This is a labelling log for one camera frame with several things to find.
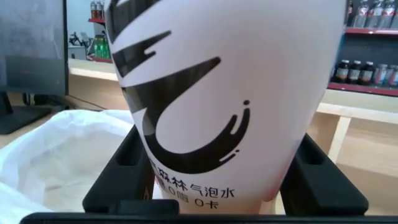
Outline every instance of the white bottle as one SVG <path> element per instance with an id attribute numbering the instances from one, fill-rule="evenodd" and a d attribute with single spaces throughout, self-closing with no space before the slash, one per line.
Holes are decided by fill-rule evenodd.
<path id="1" fill-rule="evenodd" d="M 355 19 L 353 22 L 353 27 L 363 28 L 366 22 L 366 16 L 369 12 L 368 0 L 362 0 L 361 4 L 358 6 L 358 11 L 356 12 Z"/>
<path id="2" fill-rule="evenodd" d="M 367 28 L 376 28 L 379 26 L 381 15 L 384 9 L 383 1 L 384 0 L 375 0 L 373 7 L 368 13 L 368 17 L 366 18 Z"/>
<path id="3" fill-rule="evenodd" d="M 396 11 L 396 6 L 394 4 L 394 0 L 388 0 L 382 12 L 379 28 L 382 29 L 390 28 L 390 24 L 392 18 L 394 17 L 395 11 Z"/>

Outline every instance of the white wall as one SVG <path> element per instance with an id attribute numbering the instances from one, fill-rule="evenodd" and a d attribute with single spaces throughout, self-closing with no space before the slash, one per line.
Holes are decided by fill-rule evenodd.
<path id="1" fill-rule="evenodd" d="M 67 0 L 68 38 L 76 32 L 86 32 L 88 37 L 94 37 L 94 24 L 88 22 L 91 17 L 91 0 Z"/>

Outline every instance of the computer monitor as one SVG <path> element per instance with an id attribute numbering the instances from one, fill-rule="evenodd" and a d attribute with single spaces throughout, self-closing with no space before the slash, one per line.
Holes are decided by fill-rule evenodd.
<path id="1" fill-rule="evenodd" d="M 11 106 L 7 91 L 66 95 L 66 0 L 0 0 L 0 134 L 9 134 L 50 113 Z"/>

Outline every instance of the red shelf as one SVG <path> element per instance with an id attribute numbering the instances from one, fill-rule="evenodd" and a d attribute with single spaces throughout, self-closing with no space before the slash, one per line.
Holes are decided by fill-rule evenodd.
<path id="1" fill-rule="evenodd" d="M 376 86 L 361 86 L 361 85 L 350 85 L 343 83 L 329 83 L 329 89 L 332 90 L 347 90 L 347 91 L 355 91 L 358 93 L 373 93 L 387 96 L 398 96 L 397 89 L 388 89 Z"/>
<path id="2" fill-rule="evenodd" d="M 105 25 L 105 20 L 104 19 L 89 19 L 88 22 L 95 22 L 101 25 Z"/>
<path id="3" fill-rule="evenodd" d="M 105 63 L 113 63 L 112 59 L 105 59 L 105 58 L 96 58 L 96 57 L 90 57 L 95 62 L 105 62 Z"/>
<path id="4" fill-rule="evenodd" d="M 346 34 L 380 34 L 380 35 L 398 35 L 396 29 L 366 29 L 366 28 L 346 28 Z"/>

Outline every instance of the green bottle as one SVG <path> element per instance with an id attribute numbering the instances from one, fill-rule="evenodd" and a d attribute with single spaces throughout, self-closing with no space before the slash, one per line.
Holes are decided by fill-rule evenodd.
<path id="1" fill-rule="evenodd" d="M 106 38 L 104 39 L 104 58 L 111 59 L 111 54 L 109 52 L 109 44 Z"/>
<path id="2" fill-rule="evenodd" d="M 105 46 L 104 46 L 104 39 L 100 38 L 99 39 L 99 57 L 100 58 L 105 58 Z"/>
<path id="3" fill-rule="evenodd" d="M 96 58 L 101 58 L 100 39 L 99 38 L 96 38 L 94 40 L 94 55 Z"/>

